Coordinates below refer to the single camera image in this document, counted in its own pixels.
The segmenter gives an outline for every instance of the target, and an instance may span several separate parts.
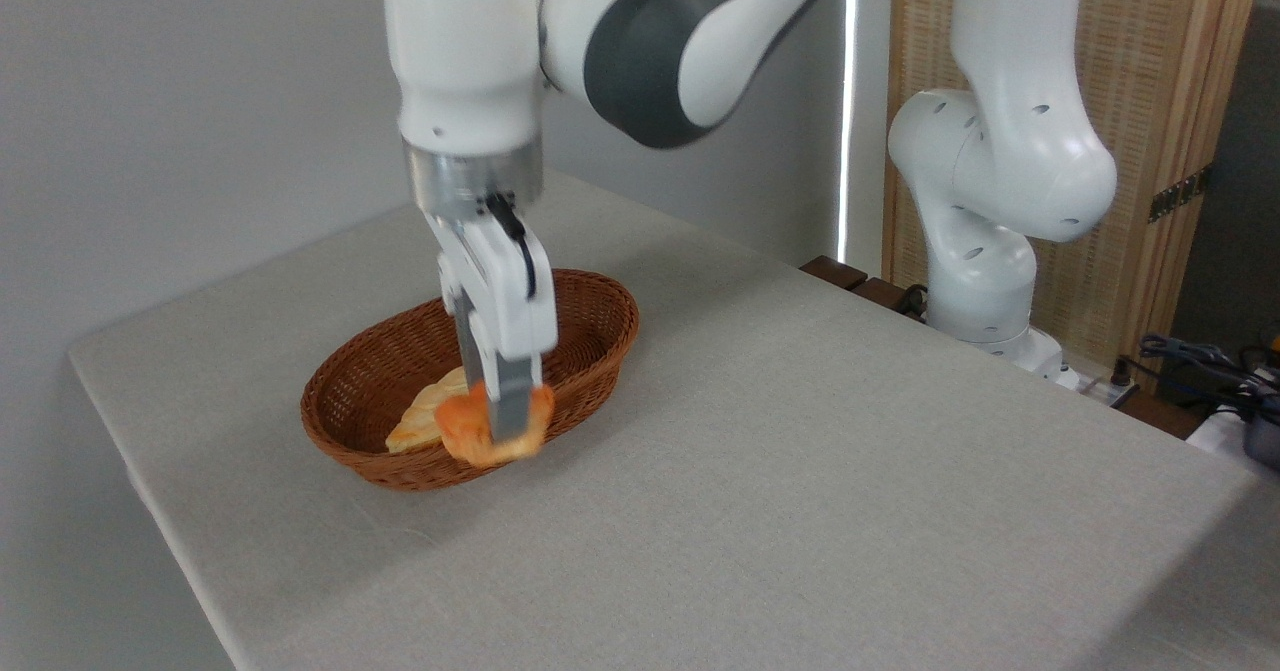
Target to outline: gray tablecloth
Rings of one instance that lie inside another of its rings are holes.
[[[372,487],[297,403],[438,295],[415,209],[72,352],[242,668],[1280,668],[1280,497],[863,298],[566,175],[530,224],[643,315],[538,458]]]

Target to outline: black cable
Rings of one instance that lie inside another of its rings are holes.
[[[1268,408],[1267,406],[1265,406],[1262,403],[1254,403],[1254,402],[1251,402],[1251,401],[1245,401],[1242,397],[1220,396],[1220,394],[1216,394],[1216,393],[1212,393],[1212,392],[1207,392],[1207,391],[1203,391],[1203,389],[1189,387],[1189,385],[1185,385],[1185,384],[1183,384],[1180,382],[1174,380],[1167,374],[1161,374],[1161,371],[1156,371],[1153,369],[1148,369],[1147,366],[1143,366],[1142,364],[1138,364],[1138,361],[1134,361],[1133,359],[1129,359],[1128,356],[1121,356],[1121,359],[1125,362],[1128,362],[1130,368],[1137,369],[1139,371],[1143,371],[1143,374],[1147,374],[1147,375],[1155,378],[1160,383],[1166,384],[1166,385],[1169,385],[1170,388],[1172,388],[1175,391],[1180,391],[1183,393],[1189,393],[1192,396],[1198,396],[1201,398],[1216,402],[1219,406],[1230,406],[1230,407],[1234,407],[1236,410],[1249,411],[1249,412],[1253,412],[1253,414],[1261,416],[1262,419],[1267,420],[1271,424],[1280,424],[1280,416],[1275,415],[1275,412],[1271,408]]]
[[[901,301],[893,307],[897,314],[911,312],[916,316],[924,315],[925,307],[925,295],[929,293],[929,287],[924,284],[910,284],[906,287],[906,292],[902,293]]]
[[[1235,384],[1262,384],[1272,391],[1280,392],[1280,384],[1275,380],[1267,379],[1235,365],[1235,362],[1216,346],[1185,343],[1180,339],[1164,337],[1161,334],[1147,334],[1142,337],[1138,346],[1140,356],[1144,359],[1158,357],[1181,362],[1181,365],[1175,370],[1179,370],[1185,365],[1193,365],[1206,374]]]

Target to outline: brown wicker basket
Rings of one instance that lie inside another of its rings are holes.
[[[559,342],[543,356],[556,392],[548,442],[580,424],[613,393],[640,328],[635,298],[590,271],[556,269]],[[500,469],[457,461],[440,443],[388,453],[387,434],[422,387],[462,365],[453,319],[435,298],[376,324],[338,348],[302,393],[302,425],[320,451],[374,484],[426,490]]]

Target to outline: basket rim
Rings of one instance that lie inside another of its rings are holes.
[[[564,396],[575,393],[579,389],[589,385],[594,382],[602,373],[607,373],[611,369],[617,369],[622,365],[622,357],[630,352],[631,346],[635,343],[636,337],[640,333],[640,310],[636,305],[635,297],[630,291],[617,279],[609,278],[608,275],[589,271],[582,269],[553,269],[553,279],[573,279],[585,280],[588,283],[596,283],[600,286],[611,287],[613,291],[618,292],[620,297],[623,300],[623,306],[631,316],[635,316],[635,323],[628,324],[618,338],[612,343],[604,356],[588,369],[576,371],[575,374],[567,376],[558,384],[553,384],[552,389],[557,396]],[[311,442],[321,447],[326,455],[334,457],[343,465],[361,464],[371,460],[387,460],[387,458],[412,458],[415,455],[433,453],[436,447],[440,446],[440,441],[435,439],[413,448],[407,448],[398,452],[369,452],[351,448],[337,442],[324,430],[324,424],[320,423],[320,389],[334,366],[338,366],[347,357],[351,357],[361,351],[361,348],[369,343],[369,339],[375,336],[380,336],[388,329],[394,329],[398,325],[408,323],[408,319],[415,314],[425,311],[425,307],[431,305],[443,305],[443,298],[435,297],[429,301],[421,302],[416,306],[398,311],[392,316],[378,321],[374,325],[361,330],[356,336],[347,339],[346,343],[340,344],[338,348],[325,357],[324,362],[315,370],[311,379],[307,380],[306,387],[302,389],[302,400],[300,401],[302,411],[302,428],[306,430],[307,437]]]

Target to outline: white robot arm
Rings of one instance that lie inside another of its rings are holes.
[[[385,0],[401,133],[467,380],[495,439],[525,429],[556,344],[550,265],[520,215],[541,192],[549,83],[646,146],[712,132],[810,0]]]
[[[1079,1],[955,0],[951,53],[973,91],[916,93],[888,141],[924,225],[929,325],[1065,385],[1061,347],[1029,325],[1025,237],[1079,238],[1115,195],[1075,78]]]

